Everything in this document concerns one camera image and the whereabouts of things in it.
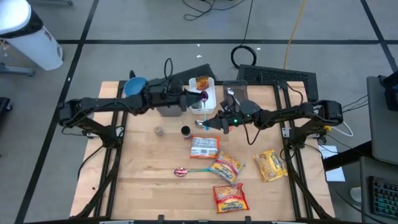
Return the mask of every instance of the food container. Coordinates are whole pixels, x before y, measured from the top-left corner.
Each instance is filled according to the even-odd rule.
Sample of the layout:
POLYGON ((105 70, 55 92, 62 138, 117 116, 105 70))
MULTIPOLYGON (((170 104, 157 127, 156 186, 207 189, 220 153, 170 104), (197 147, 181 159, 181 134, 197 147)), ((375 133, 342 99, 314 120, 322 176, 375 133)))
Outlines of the food container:
MULTIPOLYGON (((200 93, 201 90, 197 89, 197 80, 196 78, 191 78, 189 79, 189 91, 200 93)), ((199 109, 192 108, 190 106, 189 108, 191 109, 193 114, 211 114, 214 112, 214 109, 217 106, 216 102, 216 90, 215 90, 215 85, 214 85, 214 79, 209 77, 209 87, 204 90, 207 92, 209 98, 207 99, 206 103, 200 102, 201 106, 199 109)))

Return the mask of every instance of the blue bowl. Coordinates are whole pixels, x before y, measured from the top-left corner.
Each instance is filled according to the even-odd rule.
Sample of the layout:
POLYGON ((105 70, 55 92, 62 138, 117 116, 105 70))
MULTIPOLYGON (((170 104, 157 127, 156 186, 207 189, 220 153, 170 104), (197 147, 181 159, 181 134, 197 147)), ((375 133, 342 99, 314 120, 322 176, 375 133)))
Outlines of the blue bowl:
POLYGON ((124 93, 126 94, 126 97, 136 95, 141 92, 142 87, 145 85, 146 82, 146 78, 142 77, 134 77, 127 81, 126 84, 124 84, 124 93))

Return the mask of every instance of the gray floor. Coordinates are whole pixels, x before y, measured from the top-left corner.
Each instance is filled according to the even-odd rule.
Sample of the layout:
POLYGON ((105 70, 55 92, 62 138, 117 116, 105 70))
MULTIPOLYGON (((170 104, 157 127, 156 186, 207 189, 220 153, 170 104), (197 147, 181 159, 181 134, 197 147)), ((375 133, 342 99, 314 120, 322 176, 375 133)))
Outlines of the gray floor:
MULTIPOLYGON (((204 9, 197 0, 187 0, 204 9)), ((395 0, 367 0, 380 30, 387 40, 398 39, 395 0)), ((58 40, 78 40, 93 0, 74 0, 73 7, 59 2, 30 1, 44 24, 58 40)), ((216 7, 231 4, 219 0, 216 7)), ((301 1, 254 0, 247 39, 288 39, 299 13, 301 1)), ((99 0, 87 39, 162 40, 162 39, 241 39, 250 7, 246 0, 229 11, 212 11, 193 22, 183 19, 194 14, 181 1, 99 0)), ((377 40, 359 0, 308 0, 295 39, 302 40, 377 40)), ((235 79, 238 71, 229 54, 234 44, 85 44, 67 99, 96 97, 101 82, 125 80, 130 69, 146 78, 161 77, 166 58, 171 57, 174 71, 209 63, 221 80, 235 79)), ((257 65, 282 68, 286 45, 253 44, 257 65)), ((45 72, 12 54, 0 60, 13 65, 30 65, 35 77, 0 75, 0 96, 12 99, 14 110, 8 114, 0 132, 0 223, 13 223, 32 175, 44 137, 65 82, 77 45, 62 45, 65 63, 45 72)), ((389 45, 398 57, 398 45, 389 45)), ((236 61, 251 63, 245 51, 236 61)), ((315 72, 320 98, 337 100, 342 105, 366 94, 366 77, 389 75, 392 70, 380 45, 292 45, 288 69, 315 72)), ((331 135, 349 146, 370 140, 368 110, 361 108, 345 114, 353 138, 331 135)), ((339 151, 346 148, 336 144, 339 151)), ((76 173, 83 157, 86 139, 63 136, 57 128, 42 175, 25 222, 67 218, 76 187, 76 173)), ((345 183, 330 183, 349 199, 348 190, 359 186, 359 164, 343 168, 345 183)), ((358 212, 349 208, 331 190, 338 218, 360 221, 358 212)))

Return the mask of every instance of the chip bag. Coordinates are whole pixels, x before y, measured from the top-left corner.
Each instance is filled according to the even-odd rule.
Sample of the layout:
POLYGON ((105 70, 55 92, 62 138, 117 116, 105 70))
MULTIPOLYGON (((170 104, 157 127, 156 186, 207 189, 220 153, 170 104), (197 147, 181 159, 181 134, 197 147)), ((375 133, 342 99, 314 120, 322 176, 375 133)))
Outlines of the chip bag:
POLYGON ((208 76, 196 77, 196 81, 197 81, 197 90, 206 90, 207 88, 209 88, 208 76))
POLYGON ((243 163, 220 151, 216 162, 209 168, 210 171, 220 175, 229 183, 234 184, 236 177, 243 168, 243 163))
POLYGON ((220 138, 201 138, 192 137, 191 155, 189 158, 217 158, 218 148, 220 148, 220 138))
POLYGON ((275 150, 262 152, 254 156, 260 167, 265 182, 277 180, 283 176, 287 176, 287 170, 275 155, 275 150))
POLYGON ((239 183, 235 186, 213 187, 217 213, 249 210, 242 186, 243 184, 239 183))

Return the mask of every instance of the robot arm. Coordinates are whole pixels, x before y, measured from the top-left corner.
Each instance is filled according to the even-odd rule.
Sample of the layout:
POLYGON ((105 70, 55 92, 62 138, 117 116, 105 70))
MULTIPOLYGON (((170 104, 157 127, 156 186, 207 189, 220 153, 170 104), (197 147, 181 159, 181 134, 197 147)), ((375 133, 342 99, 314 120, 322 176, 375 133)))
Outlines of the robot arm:
POLYGON ((263 110, 250 100, 240 102, 239 111, 236 111, 236 107, 228 105, 227 102, 221 102, 223 110, 219 110, 214 118, 204 121, 203 125, 223 129, 224 134, 228 134, 229 126, 253 124, 256 128, 264 130, 279 122, 308 118, 310 120, 303 126, 291 128, 285 135, 291 145, 297 148, 304 147, 307 136, 321 134, 325 126, 337 126, 343 122, 341 105, 330 100, 302 103, 279 111, 263 110))
POLYGON ((117 142, 115 128, 103 126, 88 118, 88 115, 105 111, 128 111, 138 115, 156 107, 174 105, 186 111, 192 104, 207 98, 205 91, 201 93, 187 91, 183 88, 183 83, 175 78, 154 79, 148 81, 138 94, 127 98, 82 98, 60 103, 57 106, 58 123, 64 128, 77 126, 83 130, 84 135, 96 134, 103 140, 105 146, 114 147, 117 142))

